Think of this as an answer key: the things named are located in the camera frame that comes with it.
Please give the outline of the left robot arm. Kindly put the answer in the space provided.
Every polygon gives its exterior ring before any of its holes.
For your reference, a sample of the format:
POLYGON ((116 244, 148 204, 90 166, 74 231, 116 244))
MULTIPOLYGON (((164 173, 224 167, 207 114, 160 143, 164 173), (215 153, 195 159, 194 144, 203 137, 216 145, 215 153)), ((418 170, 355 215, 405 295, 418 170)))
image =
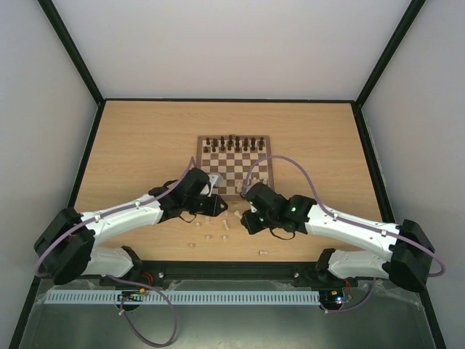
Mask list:
POLYGON ((80 276, 110 275, 121 278, 137 264, 128 247, 107 248, 103 243, 123 233, 158 225, 187 212, 192 216, 217 217, 228 205, 214 192, 222 176, 193 167, 178 180, 151 189, 133 201, 93 212, 73 207, 59 211, 36 240, 38 277, 50 277, 54 284, 67 284, 80 276))

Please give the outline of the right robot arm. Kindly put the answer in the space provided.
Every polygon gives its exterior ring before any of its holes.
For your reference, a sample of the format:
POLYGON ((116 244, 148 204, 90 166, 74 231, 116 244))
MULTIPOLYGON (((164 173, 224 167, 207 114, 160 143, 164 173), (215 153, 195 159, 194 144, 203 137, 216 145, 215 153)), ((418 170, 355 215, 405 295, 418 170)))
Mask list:
POLYGON ((249 203, 241 224, 249 234, 265 229, 326 236, 358 247, 356 252, 331 250, 317 266, 327 285, 343 278, 385 278, 411 292, 425 290, 434 248, 421 226, 375 222, 329 209, 315 199, 276 193, 258 182, 242 197, 249 203))

